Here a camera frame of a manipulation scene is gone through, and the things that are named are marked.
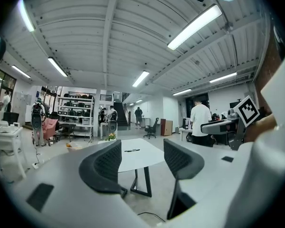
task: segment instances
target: staircase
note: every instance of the staircase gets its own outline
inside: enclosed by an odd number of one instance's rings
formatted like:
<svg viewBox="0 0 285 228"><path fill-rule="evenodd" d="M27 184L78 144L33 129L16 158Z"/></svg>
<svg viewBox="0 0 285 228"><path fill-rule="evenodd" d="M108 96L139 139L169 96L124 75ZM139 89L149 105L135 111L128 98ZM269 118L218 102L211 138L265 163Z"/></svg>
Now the staircase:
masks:
<svg viewBox="0 0 285 228"><path fill-rule="evenodd" d="M124 114L123 104L115 102L114 109L117 111L118 114L118 119L117 119L118 126L128 126L128 122Z"/></svg>

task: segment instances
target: gray floor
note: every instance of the gray floor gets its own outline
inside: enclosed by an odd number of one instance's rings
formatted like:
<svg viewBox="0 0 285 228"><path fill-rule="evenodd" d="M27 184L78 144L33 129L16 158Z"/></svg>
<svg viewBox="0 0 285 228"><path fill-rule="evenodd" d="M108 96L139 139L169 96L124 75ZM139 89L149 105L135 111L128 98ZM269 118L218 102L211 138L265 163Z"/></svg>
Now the gray floor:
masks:
<svg viewBox="0 0 285 228"><path fill-rule="evenodd" d="M129 131L119 131L118 138L121 140L143 138L144 134L144 129L131 128ZM167 136L165 138L178 140L180 136L178 134L173 134L172 136ZM146 141L162 151L163 139L164 137L162 136L157 136L156 138L151 137L150 139L145 138ZM95 137L91 144L97 144L99 140L100 139L98 137ZM74 142L87 146L88 141L84 141L83 138L75 138L72 139L72 143ZM23 143L29 164L37 162L36 150L32 144L30 130L23 130ZM63 138L51 146L37 147L38 153L40 153L40 155L38 155L40 163L43 164L57 155L68 152L66 147L67 143L69 143L68 138ZM224 149L229 148L228 146L216 147ZM0 152L0 163L3 167L2 176L4 177L7 185L12 186L22 179L14 156L7 156L6 154ZM166 220L173 194L175 179L171 174L166 162L149 167L149 171L152 187L152 198L140 194L134 194L129 191L130 186L135 178L134 171L119 173L119 184L128 189L128 194L124 198L124 201L137 214L142 212L151 212ZM27 175L34 175L34 172L35 169L33 169L32 166L30 166L30 169L26 171ZM138 189L146 191L143 169L138 170L138 177ZM145 220L150 226L156 226L161 222L155 216L150 214L142 214L140 215L140 218Z"/></svg>

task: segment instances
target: white wall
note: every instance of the white wall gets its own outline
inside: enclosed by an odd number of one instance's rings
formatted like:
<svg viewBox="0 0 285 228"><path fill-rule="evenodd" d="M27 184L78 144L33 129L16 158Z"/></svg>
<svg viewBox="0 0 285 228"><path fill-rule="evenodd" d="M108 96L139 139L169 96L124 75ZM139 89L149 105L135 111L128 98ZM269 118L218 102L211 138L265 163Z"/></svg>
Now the white wall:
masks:
<svg viewBox="0 0 285 228"><path fill-rule="evenodd" d="M235 85L224 89L214 90L208 93L211 113L221 115L230 109L230 103L244 99L244 93L249 91L247 84Z"/></svg>
<svg viewBox="0 0 285 228"><path fill-rule="evenodd" d="M135 123L135 110L137 107L140 107L142 110L142 114L145 118L151 119L151 125L154 124L155 119L158 117L159 121L161 121L161 118L163 118L163 101L162 101L162 95L155 95L150 96L146 99L144 99L141 103L136 103L133 105L133 107L129 107L128 111L131 111L131 122Z"/></svg>
<svg viewBox="0 0 285 228"><path fill-rule="evenodd" d="M176 98L163 97L163 118L173 121L172 132L179 127L179 103Z"/></svg>

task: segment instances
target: wooden cabinet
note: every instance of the wooden cabinet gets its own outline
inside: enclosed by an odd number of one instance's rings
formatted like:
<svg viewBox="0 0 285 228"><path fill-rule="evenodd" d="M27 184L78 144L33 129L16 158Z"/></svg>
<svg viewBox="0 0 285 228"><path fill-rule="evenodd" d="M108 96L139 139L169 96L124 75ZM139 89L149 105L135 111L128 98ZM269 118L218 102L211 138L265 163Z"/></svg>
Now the wooden cabinet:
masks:
<svg viewBox="0 0 285 228"><path fill-rule="evenodd" d="M173 121L161 119L161 136L172 135Z"/></svg>

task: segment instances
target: white ceiling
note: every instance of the white ceiling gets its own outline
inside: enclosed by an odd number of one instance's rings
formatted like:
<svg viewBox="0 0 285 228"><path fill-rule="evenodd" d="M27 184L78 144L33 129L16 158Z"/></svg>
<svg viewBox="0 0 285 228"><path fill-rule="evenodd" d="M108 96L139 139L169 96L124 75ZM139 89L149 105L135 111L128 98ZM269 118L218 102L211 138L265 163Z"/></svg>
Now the white ceiling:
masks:
<svg viewBox="0 0 285 228"><path fill-rule="evenodd" d="M167 47L214 3L223 16L175 51ZM188 88L201 92L252 81L268 43L269 23L259 0L25 0L25 4L35 31L28 32L15 8L1 35L8 43L4 61L27 72L33 84L142 94ZM50 56L70 72L68 78L48 62ZM143 70L150 72L148 78L133 88ZM228 83L209 84L235 71L238 76Z"/></svg>

